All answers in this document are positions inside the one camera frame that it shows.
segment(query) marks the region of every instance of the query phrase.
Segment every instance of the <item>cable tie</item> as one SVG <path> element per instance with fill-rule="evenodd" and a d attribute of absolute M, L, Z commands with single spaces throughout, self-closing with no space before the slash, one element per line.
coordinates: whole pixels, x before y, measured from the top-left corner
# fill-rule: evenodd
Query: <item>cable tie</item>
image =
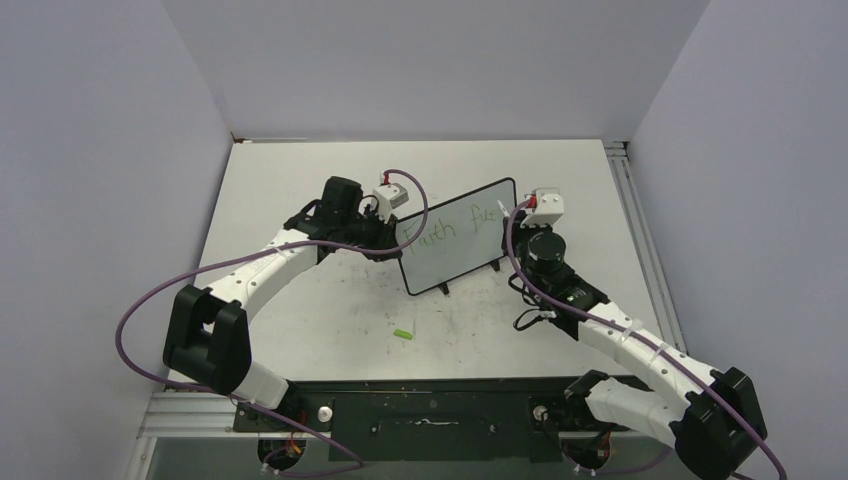
<path fill-rule="evenodd" d="M 659 347 L 657 347 L 657 349 L 654 351 L 654 354 L 651 356 L 651 360 L 648 362 L 648 366 L 653 365 L 653 364 L 654 364 L 654 361 L 657 359 L 657 357 L 659 357 L 659 356 L 660 356 L 660 353 L 662 353 L 663 351 L 667 350 L 667 349 L 668 349 L 668 346 L 669 346 L 669 345 L 668 345 L 667 343 L 665 343 L 665 342 L 660 342 L 660 346 L 659 346 Z"/>
<path fill-rule="evenodd" d="M 634 330 L 639 330 L 642 328 L 642 321 L 638 318 L 634 318 L 633 321 L 630 322 L 630 325 L 621 332 L 621 338 L 618 339 L 618 346 L 624 344 L 625 340 L 630 338 L 630 334 L 633 333 Z"/>

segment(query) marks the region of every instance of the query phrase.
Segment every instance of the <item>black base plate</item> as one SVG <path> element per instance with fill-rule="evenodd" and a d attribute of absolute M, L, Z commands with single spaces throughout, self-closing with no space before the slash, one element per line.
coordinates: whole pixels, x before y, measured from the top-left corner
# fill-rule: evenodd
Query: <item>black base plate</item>
<path fill-rule="evenodd" d="M 578 377 L 420 380 L 377 382 L 301 382 L 307 425 L 332 431 L 335 440 L 371 461 L 491 460 L 524 457 L 532 462 L 559 462 L 562 455 L 533 419 L 536 405 L 557 411 L 551 429 L 593 432 L 590 416 L 568 409 L 563 392 Z M 644 388 L 635 377 L 617 377 Z M 323 405 L 333 408 L 329 424 L 317 420 Z M 291 431 L 239 405 L 237 432 Z M 330 450 L 330 460 L 349 460 Z"/>

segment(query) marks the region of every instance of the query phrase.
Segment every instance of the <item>black whiteboard frame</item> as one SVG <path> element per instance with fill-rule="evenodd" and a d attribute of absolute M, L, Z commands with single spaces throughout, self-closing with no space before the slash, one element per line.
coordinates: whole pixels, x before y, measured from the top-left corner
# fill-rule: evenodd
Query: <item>black whiteboard frame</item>
<path fill-rule="evenodd" d="M 515 205 L 518 205 L 518 193 L 517 193 L 517 190 L 516 190 L 516 188 L 515 188 L 515 179 L 514 179 L 514 178 L 512 178 L 512 177 L 504 177 L 504 178 L 502 178 L 502 179 L 500 179 L 500 180 L 495 180 L 495 181 L 494 181 L 494 182 L 492 182 L 492 183 L 489 183 L 489 184 L 483 185 L 483 186 L 482 186 L 482 187 L 480 187 L 480 188 L 475 188 L 474 190 L 471 190 L 470 192 L 463 193 L 462 195 L 460 195 L 460 196 L 458 196 L 458 197 L 454 197 L 454 198 L 451 198 L 450 200 L 447 200 L 447 201 L 445 201 L 445 202 L 442 202 L 442 203 L 440 203 L 440 204 L 438 204 L 438 205 L 434 205 L 434 206 L 430 207 L 430 208 L 428 209 L 428 211 L 429 211 L 429 212 L 432 212 L 433 210 L 436 210 L 436 209 L 438 209 L 438 208 L 442 208 L 442 207 L 444 207 L 445 205 L 450 205 L 451 203 L 456 202 L 457 200 L 462 200 L 462 199 L 463 199 L 463 198 L 465 198 L 465 197 L 468 197 L 468 196 L 474 195 L 475 193 L 478 193 L 478 192 L 482 192 L 483 190 L 486 190 L 486 189 L 488 189 L 488 188 L 492 188 L 492 187 L 494 187 L 495 185 L 499 185 L 499 184 L 501 184 L 501 183 L 503 183 L 503 182 L 512 182 L 512 198 L 513 198 L 513 203 L 514 203 Z M 420 212 L 417 212 L 417 213 L 413 213 L 412 215 L 407 215 L 406 217 L 403 217 L 403 218 L 401 218 L 400 220 L 398 220 L 398 224 L 400 224 L 401 222 L 405 222 L 405 221 L 407 221 L 407 220 L 409 220 L 409 219 L 411 219 L 411 218 L 415 218 L 415 217 L 421 216 L 421 215 L 423 215 L 423 214 L 424 214 L 424 210 L 421 210 Z M 440 287 L 440 286 L 442 286 L 442 285 L 444 285 L 444 286 L 445 286 L 445 288 L 442 290 L 442 292 L 443 292 L 445 295 L 447 295 L 447 283 L 448 283 L 448 282 L 452 282 L 452 281 L 456 280 L 457 278 L 459 278 L 459 277 L 461 277 L 461 276 L 463 276 L 463 275 L 468 275 L 469 273 L 473 272 L 474 270 L 477 270 L 477 269 L 478 269 L 478 268 L 480 268 L 480 267 L 485 267 L 486 265 L 491 265 L 491 264 L 492 264 L 492 262 L 500 262 L 500 261 L 501 261 L 501 259 L 502 259 L 502 258 L 504 258 L 505 256 L 506 256 L 506 255 L 501 255 L 500 257 L 493 258 L 492 260 L 489 260 L 488 262 L 485 262 L 485 263 L 483 263 L 483 264 L 481 264 L 481 265 L 477 265 L 476 267 L 473 267 L 473 268 L 471 268 L 470 270 L 467 270 L 467 271 L 465 271 L 465 272 L 463 272 L 463 273 L 460 273 L 459 275 L 457 275 L 457 276 L 455 276 L 455 277 L 449 278 L 449 279 L 447 279 L 447 280 L 445 280 L 445 281 L 443 281 L 443 282 L 439 282 L 439 283 L 437 283 L 437 284 L 433 285 L 432 287 L 427 287 L 427 288 L 425 288 L 424 290 L 421 290 L 421 291 L 420 291 L 420 292 L 418 292 L 418 293 L 412 293 L 412 292 L 410 292 L 410 291 L 409 291 L 409 282 L 407 282 L 407 281 L 406 281 L 406 272 L 405 272 L 405 271 L 404 271 L 404 269 L 403 269 L 403 256 L 401 256 L 400 258 L 398 258 L 398 265 L 400 265 L 400 274 L 401 274 L 401 276 L 403 277 L 403 285 L 406 287 L 406 293 L 407 293 L 407 294 L 409 294 L 410 296 L 417 297 L 418 295 L 421 295 L 422 293 L 429 292 L 430 290 L 432 290 L 432 289 L 434 289 L 434 288 L 437 288 L 437 287 Z"/>

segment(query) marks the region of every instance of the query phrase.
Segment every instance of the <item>green marker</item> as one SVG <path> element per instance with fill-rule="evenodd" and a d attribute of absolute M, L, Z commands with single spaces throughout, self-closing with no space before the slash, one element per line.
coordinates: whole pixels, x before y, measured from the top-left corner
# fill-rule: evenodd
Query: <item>green marker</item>
<path fill-rule="evenodd" d="M 412 340 L 412 334 L 407 332 L 406 330 L 397 329 L 395 330 L 395 336 L 404 338 L 406 340 Z"/>

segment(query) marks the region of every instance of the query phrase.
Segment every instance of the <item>silver knob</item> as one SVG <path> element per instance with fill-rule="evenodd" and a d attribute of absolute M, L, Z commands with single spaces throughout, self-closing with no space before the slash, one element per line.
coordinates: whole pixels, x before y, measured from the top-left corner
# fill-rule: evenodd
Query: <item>silver knob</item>
<path fill-rule="evenodd" d="M 321 423 L 327 423 L 330 419 L 333 418 L 333 409 L 330 407 L 321 407 L 318 409 L 318 421 Z"/>

